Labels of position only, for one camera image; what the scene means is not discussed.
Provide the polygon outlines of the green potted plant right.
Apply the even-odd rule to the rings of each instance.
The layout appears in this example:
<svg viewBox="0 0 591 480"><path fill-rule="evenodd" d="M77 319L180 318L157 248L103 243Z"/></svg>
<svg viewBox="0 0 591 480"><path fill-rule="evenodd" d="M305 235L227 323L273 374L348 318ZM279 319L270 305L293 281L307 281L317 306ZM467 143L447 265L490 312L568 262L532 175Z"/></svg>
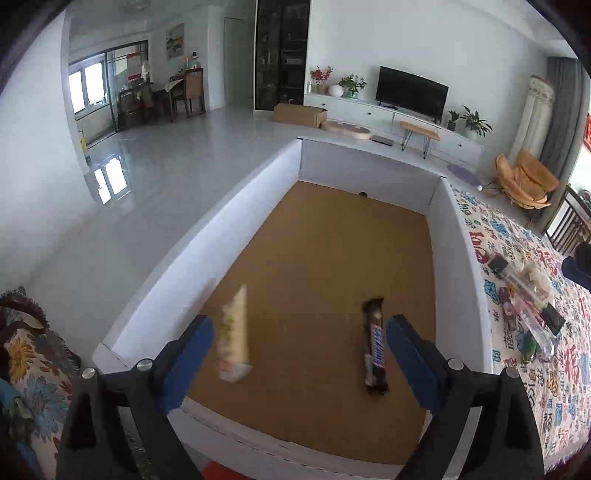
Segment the green potted plant right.
<svg viewBox="0 0 591 480"><path fill-rule="evenodd" d="M464 121L465 127L469 132L473 132L477 136L485 138L494 131L490 122L483 119L478 110L470 109L466 105L464 105L463 108L464 112L461 115L461 119Z"/></svg>

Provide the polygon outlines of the black flat television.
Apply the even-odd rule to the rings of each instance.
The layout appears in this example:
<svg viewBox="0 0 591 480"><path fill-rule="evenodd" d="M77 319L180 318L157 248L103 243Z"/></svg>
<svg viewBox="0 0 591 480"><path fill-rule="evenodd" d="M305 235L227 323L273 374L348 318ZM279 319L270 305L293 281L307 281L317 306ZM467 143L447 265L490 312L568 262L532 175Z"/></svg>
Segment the black flat television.
<svg viewBox="0 0 591 480"><path fill-rule="evenodd" d="M386 66L380 67L376 100L410 110L440 122L449 87L430 79Z"/></svg>

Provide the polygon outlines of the cream yellow snack packet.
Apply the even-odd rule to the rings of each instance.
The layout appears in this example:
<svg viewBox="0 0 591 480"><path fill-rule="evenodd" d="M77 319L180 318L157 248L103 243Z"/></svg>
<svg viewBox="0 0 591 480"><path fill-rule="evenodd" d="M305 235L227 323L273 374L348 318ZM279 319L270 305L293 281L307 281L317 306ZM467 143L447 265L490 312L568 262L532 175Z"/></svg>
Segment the cream yellow snack packet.
<svg viewBox="0 0 591 480"><path fill-rule="evenodd" d="M222 307L217 355L218 375L225 382L235 383L242 380L252 368L249 361L245 284L238 289L232 300Z"/></svg>

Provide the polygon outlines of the orange lounge chair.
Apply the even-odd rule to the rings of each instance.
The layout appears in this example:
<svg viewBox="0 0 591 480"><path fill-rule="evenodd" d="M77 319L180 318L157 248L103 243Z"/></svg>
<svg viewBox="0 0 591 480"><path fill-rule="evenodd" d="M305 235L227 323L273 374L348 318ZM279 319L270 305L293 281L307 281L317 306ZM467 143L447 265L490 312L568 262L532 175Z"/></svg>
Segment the orange lounge chair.
<svg viewBox="0 0 591 480"><path fill-rule="evenodd" d="M559 180L529 151L521 149L514 166L501 154L495 167L501 190L513 203L526 210L551 205L548 195L559 187Z"/></svg>

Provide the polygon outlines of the white tv cabinet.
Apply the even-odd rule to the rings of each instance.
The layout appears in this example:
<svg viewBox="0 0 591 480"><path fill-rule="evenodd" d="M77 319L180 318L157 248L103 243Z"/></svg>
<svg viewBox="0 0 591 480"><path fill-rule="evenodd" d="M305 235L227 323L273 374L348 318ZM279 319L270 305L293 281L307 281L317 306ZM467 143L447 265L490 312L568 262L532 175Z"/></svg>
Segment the white tv cabinet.
<svg viewBox="0 0 591 480"><path fill-rule="evenodd" d="M304 95L304 105L324 108L328 111L328 118L331 120L360 125L377 135L390 135L398 141L399 146L407 136L407 130L403 125L414 125L423 130L435 132L439 139L429 140L429 155L450 163L463 164L473 170L479 167L483 153L483 147L480 144L413 115L360 100L315 93Z"/></svg>

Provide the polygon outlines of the small wooden bench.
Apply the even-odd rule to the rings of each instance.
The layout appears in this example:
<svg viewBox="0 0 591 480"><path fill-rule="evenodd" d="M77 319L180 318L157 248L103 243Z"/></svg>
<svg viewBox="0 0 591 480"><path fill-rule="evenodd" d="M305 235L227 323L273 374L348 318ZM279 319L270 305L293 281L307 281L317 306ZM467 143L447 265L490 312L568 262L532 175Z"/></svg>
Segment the small wooden bench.
<svg viewBox="0 0 591 480"><path fill-rule="evenodd" d="M408 147L411 138L414 134L416 134L423 138L423 158L426 159L431 151L432 144L434 142L441 141L440 134L435 130L431 130L420 125L409 123L407 121L400 121L399 125L401 129L404 131L403 139L401 142L402 151L404 151Z"/></svg>

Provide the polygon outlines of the green sausage stick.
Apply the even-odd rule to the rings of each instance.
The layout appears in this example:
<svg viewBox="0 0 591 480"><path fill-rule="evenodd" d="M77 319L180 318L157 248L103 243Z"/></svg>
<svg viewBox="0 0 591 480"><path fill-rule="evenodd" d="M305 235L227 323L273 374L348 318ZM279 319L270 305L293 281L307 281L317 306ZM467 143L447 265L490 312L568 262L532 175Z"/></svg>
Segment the green sausage stick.
<svg viewBox="0 0 591 480"><path fill-rule="evenodd" d="M538 343L530 331L520 331L516 334L518 351L521 354L521 362L527 364L532 362L537 353Z"/></svg>

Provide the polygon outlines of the grey curtain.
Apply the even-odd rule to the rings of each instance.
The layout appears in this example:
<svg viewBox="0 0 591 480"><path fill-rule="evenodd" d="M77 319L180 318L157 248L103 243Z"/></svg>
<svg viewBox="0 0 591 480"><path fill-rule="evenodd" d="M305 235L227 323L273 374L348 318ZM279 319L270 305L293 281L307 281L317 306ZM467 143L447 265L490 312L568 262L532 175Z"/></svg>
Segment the grey curtain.
<svg viewBox="0 0 591 480"><path fill-rule="evenodd" d="M574 170L582 145L590 101L590 77L580 60L549 57L548 79L555 88L555 103L540 160L559 180L537 226L544 228L557 210Z"/></svg>

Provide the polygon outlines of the green plant white vase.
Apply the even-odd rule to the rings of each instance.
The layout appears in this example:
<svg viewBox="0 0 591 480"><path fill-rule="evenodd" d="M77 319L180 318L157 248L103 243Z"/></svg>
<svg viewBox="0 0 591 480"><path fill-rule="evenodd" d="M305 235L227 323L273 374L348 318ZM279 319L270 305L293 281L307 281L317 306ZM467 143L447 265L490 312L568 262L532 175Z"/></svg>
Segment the green plant white vase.
<svg viewBox="0 0 591 480"><path fill-rule="evenodd" d="M356 74L342 77L338 83L329 86L329 96L335 98L356 99L360 91L367 86L365 78Z"/></svg>

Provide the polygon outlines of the white cardboard box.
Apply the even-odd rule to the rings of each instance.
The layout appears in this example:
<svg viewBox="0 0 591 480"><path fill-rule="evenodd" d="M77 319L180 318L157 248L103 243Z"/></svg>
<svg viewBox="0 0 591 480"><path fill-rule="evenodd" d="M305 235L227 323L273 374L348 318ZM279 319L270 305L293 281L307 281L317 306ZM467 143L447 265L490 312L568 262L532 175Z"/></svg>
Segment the white cardboard box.
<svg viewBox="0 0 591 480"><path fill-rule="evenodd" d="M197 314L247 290L252 371L191 374L180 440L254 479L393 479L428 413L394 361L363 388L361 305L382 296L447 358L491 372L480 265L446 175L311 139L291 141L202 217L96 347L103 373L156 357Z"/></svg>

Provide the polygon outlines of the snickers chocolate bar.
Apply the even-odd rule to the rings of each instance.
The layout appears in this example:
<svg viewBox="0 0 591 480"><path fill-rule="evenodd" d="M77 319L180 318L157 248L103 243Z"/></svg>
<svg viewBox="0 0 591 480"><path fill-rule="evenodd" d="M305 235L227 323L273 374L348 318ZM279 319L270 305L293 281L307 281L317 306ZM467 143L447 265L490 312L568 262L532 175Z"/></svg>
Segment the snickers chocolate bar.
<svg viewBox="0 0 591 480"><path fill-rule="evenodd" d="M366 335L365 384L370 394L389 392L386 370L386 335L383 318L384 298L377 297L363 302L363 332Z"/></svg>

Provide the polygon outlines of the bagged bread slice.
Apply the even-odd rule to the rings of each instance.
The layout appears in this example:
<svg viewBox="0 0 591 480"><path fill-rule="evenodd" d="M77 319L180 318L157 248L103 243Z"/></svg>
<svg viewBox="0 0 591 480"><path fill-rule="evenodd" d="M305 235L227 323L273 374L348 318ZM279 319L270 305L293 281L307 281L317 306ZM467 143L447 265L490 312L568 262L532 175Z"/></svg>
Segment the bagged bread slice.
<svg viewBox="0 0 591 480"><path fill-rule="evenodd" d="M528 288L539 297L544 297L551 294L552 285L550 278L545 270L539 265L532 262L525 263L519 271L519 274Z"/></svg>

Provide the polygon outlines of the dark wooden chair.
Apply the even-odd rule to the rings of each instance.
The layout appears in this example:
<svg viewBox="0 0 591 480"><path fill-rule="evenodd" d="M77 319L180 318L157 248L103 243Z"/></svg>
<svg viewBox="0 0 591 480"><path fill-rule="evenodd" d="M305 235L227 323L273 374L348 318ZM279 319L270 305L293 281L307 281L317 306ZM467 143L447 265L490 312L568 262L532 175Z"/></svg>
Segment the dark wooden chair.
<svg viewBox="0 0 591 480"><path fill-rule="evenodd" d="M590 192L568 185L546 228L551 246L563 256L573 255L581 243L590 242Z"/></svg>

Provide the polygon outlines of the small dark potted plant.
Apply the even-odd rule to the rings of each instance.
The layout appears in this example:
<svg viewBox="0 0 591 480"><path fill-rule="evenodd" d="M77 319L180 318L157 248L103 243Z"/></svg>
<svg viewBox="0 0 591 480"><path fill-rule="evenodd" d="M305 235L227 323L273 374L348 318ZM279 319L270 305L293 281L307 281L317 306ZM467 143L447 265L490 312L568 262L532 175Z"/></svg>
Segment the small dark potted plant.
<svg viewBox="0 0 591 480"><path fill-rule="evenodd" d="M448 125L447 128L454 132L456 130L457 127L457 123L460 119L461 114L455 110L450 110L449 111L449 120L448 120Z"/></svg>

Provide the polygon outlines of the clear white-blue snack packet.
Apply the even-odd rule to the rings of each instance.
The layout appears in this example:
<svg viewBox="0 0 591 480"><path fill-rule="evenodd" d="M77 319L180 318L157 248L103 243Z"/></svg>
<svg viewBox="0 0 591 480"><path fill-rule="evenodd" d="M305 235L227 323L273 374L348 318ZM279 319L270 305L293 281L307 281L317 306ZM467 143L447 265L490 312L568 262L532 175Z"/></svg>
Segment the clear white-blue snack packet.
<svg viewBox="0 0 591 480"><path fill-rule="evenodd" d="M551 332L539 312L520 294L513 294L511 304L525 325L525 329L530 331L537 341L540 348L539 358L544 362L549 362L556 353L557 337Z"/></svg>

